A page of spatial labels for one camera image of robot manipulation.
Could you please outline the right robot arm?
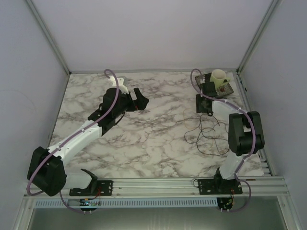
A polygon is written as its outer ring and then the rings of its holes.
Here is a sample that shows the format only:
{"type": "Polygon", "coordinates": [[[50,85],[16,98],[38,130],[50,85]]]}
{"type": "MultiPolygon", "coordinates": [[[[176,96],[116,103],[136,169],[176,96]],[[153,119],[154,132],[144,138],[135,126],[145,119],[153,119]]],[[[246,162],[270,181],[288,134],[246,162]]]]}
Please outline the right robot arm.
{"type": "Polygon", "coordinates": [[[260,114],[247,112],[227,99],[216,98],[213,82],[201,85],[200,95],[212,103],[212,112],[228,117],[228,145],[230,152],[212,179],[199,179],[201,195],[242,194],[238,172],[244,162],[264,147],[264,134],[260,114]]]}

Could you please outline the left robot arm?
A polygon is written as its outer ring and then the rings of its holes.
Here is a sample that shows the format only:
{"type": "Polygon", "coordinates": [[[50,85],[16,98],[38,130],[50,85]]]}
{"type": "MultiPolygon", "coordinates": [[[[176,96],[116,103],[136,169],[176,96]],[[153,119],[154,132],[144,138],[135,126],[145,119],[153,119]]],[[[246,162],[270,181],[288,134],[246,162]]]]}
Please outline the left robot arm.
{"type": "Polygon", "coordinates": [[[126,112],[143,111],[147,107],[149,99],[139,88],[134,88],[134,92],[136,99],[132,99],[129,92],[109,88],[98,109],[73,134],[53,146],[36,148],[27,174],[27,187],[34,184],[48,196],[55,196],[62,189],[70,189],[73,196],[95,195],[96,175],[86,169],[68,173],[65,166],[77,153],[117,125],[126,112]]]}

